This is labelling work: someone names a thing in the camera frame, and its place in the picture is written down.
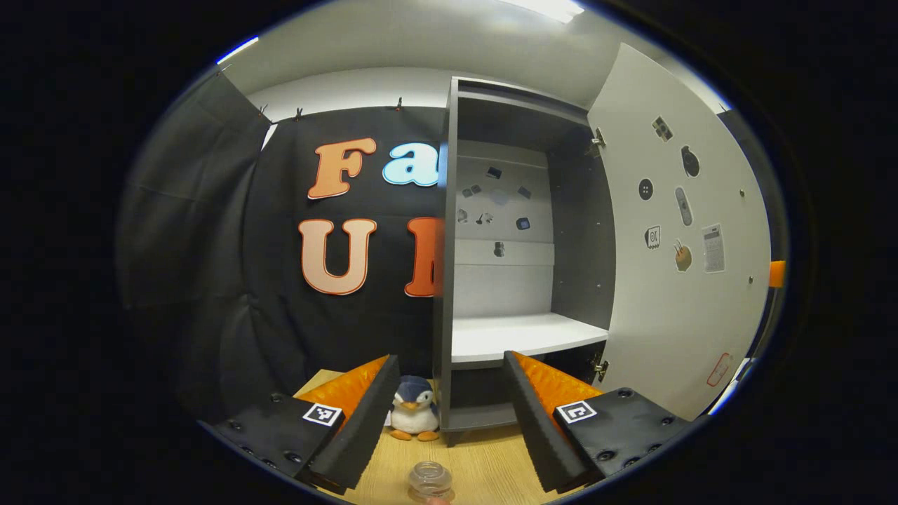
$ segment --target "glass jar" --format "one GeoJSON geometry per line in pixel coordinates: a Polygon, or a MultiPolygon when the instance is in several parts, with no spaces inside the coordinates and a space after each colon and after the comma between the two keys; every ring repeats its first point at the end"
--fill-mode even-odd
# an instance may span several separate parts
{"type": "Polygon", "coordinates": [[[409,472],[409,485],[421,500],[446,498],[452,491],[452,475],[439,463],[422,461],[409,472]]]}

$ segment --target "orange foam pad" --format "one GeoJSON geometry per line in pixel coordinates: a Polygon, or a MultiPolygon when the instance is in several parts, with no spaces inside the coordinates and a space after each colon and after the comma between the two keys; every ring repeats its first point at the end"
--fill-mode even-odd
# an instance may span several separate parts
{"type": "Polygon", "coordinates": [[[546,415],[549,416],[549,419],[552,420],[552,424],[555,425],[555,429],[558,430],[561,435],[564,435],[564,431],[561,430],[558,422],[555,421],[555,418],[552,416],[555,407],[567,405],[568,403],[580,402],[602,394],[601,391],[582,380],[573,378],[561,370],[552,368],[541,361],[523,354],[518,354],[514,351],[512,351],[512,354],[515,355],[517,362],[524,370],[524,374],[530,381],[530,386],[533,387],[533,391],[536,393],[536,397],[539,398],[543,410],[546,411],[546,415]]]}
{"type": "Polygon", "coordinates": [[[340,377],[331,379],[330,381],[319,385],[318,387],[307,391],[303,394],[294,394],[297,400],[305,400],[306,402],[320,403],[329,407],[337,407],[346,414],[346,419],[340,425],[339,430],[343,429],[346,421],[352,417],[352,412],[356,410],[358,403],[362,401],[362,396],[368,390],[368,386],[374,381],[374,377],[381,371],[383,364],[386,363],[390,355],[369,361],[361,367],[349,370],[340,377]]]}
{"type": "Polygon", "coordinates": [[[786,280],[786,262],[771,261],[770,262],[770,287],[782,288],[783,282],[786,280]]]}

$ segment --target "white shelf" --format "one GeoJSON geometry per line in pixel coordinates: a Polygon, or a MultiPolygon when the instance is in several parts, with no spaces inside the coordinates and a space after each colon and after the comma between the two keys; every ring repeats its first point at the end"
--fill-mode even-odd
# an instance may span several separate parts
{"type": "Polygon", "coordinates": [[[506,350],[532,356],[607,339],[607,330],[553,313],[456,318],[452,362],[502,359],[506,350]]]}

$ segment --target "open cabinet door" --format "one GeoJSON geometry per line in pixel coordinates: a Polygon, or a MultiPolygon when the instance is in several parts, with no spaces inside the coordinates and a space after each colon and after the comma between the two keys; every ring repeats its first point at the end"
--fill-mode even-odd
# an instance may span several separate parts
{"type": "Polygon", "coordinates": [[[761,321],[770,231],[758,183],[714,112],[630,46],[587,118],[606,144],[617,257],[607,368],[594,385],[631,387],[692,421],[761,321]]]}

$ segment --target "orange letter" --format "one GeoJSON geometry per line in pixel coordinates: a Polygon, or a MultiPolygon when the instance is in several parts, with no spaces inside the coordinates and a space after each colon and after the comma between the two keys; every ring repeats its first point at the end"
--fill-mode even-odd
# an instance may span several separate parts
{"type": "Polygon", "coordinates": [[[309,189],[310,199],[323,199],[336,197],[349,191],[349,183],[343,182],[342,175],[345,170],[349,177],[355,177],[362,171],[362,151],[366,155],[372,154],[377,149],[373,138],[360,138],[337,144],[325,144],[315,149],[318,155],[318,174],[315,176],[315,185],[309,189]]]}
{"type": "Polygon", "coordinates": [[[343,231],[349,235],[349,268],[341,277],[330,275],[324,259],[327,239],[334,224],[327,219],[307,219],[299,224],[303,236],[303,277],[309,286],[328,295],[348,295],[365,284],[368,276],[368,236],[377,229],[371,219],[349,219],[343,231]]]}
{"type": "Polygon", "coordinates": [[[409,231],[415,235],[415,270],[411,282],[405,285],[410,297],[434,295],[434,252],[436,249],[436,217],[416,217],[409,221],[409,231]]]}

